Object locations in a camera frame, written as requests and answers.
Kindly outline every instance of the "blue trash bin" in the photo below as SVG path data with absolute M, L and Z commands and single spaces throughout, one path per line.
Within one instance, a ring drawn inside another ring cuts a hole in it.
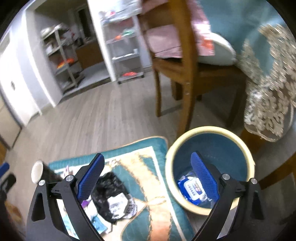
M 192 171 L 190 156 L 198 151 L 203 159 L 214 164 L 221 173 L 227 173 L 239 181 L 248 181 L 255 175 L 252 155 L 246 144 L 234 133 L 215 126 L 192 129 L 180 136 L 166 155 L 165 176 L 169 189 L 177 202 L 185 209 L 200 215 L 208 215 L 210 208 L 196 206 L 181 194 L 177 181 Z M 231 209 L 238 205 L 238 199 Z

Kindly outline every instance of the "white door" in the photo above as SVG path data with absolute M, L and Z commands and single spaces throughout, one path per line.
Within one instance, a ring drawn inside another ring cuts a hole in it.
M 0 85 L 14 112 L 22 124 L 39 112 L 23 78 L 15 48 L 10 40 L 0 52 Z
M 10 147 L 12 147 L 19 132 L 19 125 L 15 122 L 0 97 L 0 136 Z

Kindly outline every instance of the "lace doily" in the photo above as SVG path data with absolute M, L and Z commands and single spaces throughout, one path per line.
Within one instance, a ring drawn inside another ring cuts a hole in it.
M 290 30 L 279 24 L 261 26 L 258 31 L 267 38 L 274 62 L 269 74 L 264 75 L 249 40 L 244 41 L 238 62 L 250 78 L 244 126 L 249 132 L 275 142 L 291 127 L 296 107 L 296 43 Z

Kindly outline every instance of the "wet wipes package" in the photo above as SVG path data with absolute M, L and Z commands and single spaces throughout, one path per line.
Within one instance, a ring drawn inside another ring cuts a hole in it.
M 178 186 L 183 196 L 195 205 L 202 204 L 205 201 L 211 201 L 207 198 L 202 184 L 194 172 L 183 175 L 178 180 Z

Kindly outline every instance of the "wooden cabinet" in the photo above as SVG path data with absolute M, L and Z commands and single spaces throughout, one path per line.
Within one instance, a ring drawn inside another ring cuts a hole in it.
M 97 39 L 76 48 L 76 54 L 83 69 L 104 61 Z
M 3 163 L 6 155 L 6 147 L 0 142 L 0 165 Z

